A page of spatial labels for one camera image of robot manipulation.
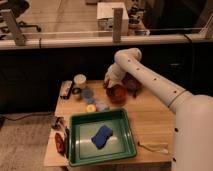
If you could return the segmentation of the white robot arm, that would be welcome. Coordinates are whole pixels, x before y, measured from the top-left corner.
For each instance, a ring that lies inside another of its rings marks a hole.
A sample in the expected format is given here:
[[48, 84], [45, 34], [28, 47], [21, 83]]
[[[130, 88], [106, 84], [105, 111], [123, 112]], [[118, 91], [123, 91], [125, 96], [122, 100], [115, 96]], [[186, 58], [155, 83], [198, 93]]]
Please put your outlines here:
[[192, 94], [145, 67], [141, 58], [138, 48], [117, 51], [104, 81], [112, 86], [129, 73], [175, 114], [172, 171], [213, 171], [213, 97]]

